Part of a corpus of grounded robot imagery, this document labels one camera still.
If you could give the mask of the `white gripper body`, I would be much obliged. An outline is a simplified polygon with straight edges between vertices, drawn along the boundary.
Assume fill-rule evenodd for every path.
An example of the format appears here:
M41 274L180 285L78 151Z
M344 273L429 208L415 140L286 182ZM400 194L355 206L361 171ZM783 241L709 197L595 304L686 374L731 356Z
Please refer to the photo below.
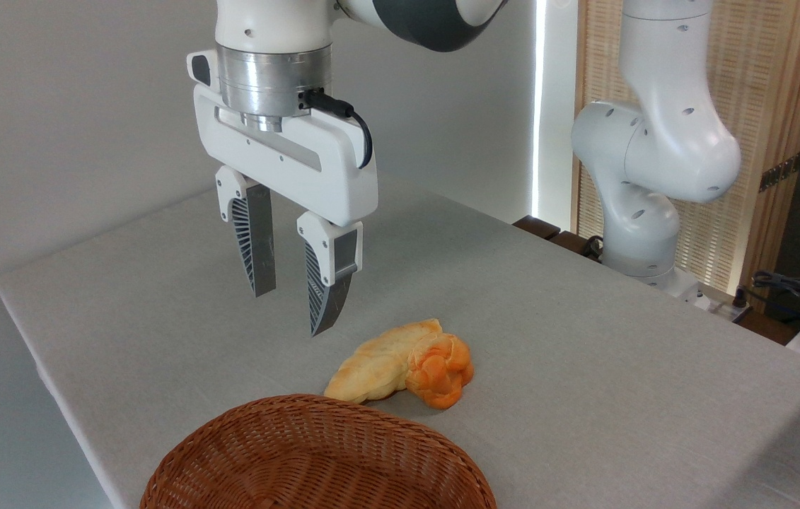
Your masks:
M353 119L312 110L271 133L248 126L205 85L194 86L193 100L200 141L222 165L339 226L377 209L375 160L360 166L364 132Z

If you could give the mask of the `gripper finger ribbed grey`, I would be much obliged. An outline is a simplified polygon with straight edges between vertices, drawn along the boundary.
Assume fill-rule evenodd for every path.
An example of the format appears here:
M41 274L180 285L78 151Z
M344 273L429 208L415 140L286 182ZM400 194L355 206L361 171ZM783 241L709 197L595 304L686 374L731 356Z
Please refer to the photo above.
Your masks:
M305 242L311 335L332 328L344 309L352 274L363 268L363 223L346 228L307 211L297 219Z
M268 187L228 165L215 176L221 219L233 226L245 277L255 297L276 289L272 197Z

